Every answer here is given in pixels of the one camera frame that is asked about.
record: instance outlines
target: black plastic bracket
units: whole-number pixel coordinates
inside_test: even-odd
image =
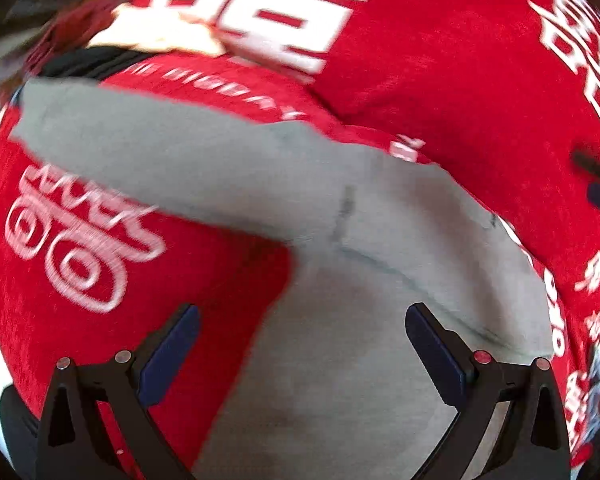
[[[142,374],[156,359],[158,366],[171,362],[158,377],[158,393],[149,397],[155,400],[166,391],[164,384],[173,379],[173,370],[189,352],[198,324],[197,309],[185,305],[136,353],[123,350],[99,365],[77,366],[69,358],[58,361],[40,421],[38,480],[128,480],[107,436],[98,401],[110,404],[147,480],[192,480],[139,397]]]
[[[412,480],[461,480],[499,402],[506,420],[480,480],[568,480],[570,451],[558,387],[547,359],[529,366],[471,352],[423,303],[411,305],[406,331],[443,400],[459,411]]]

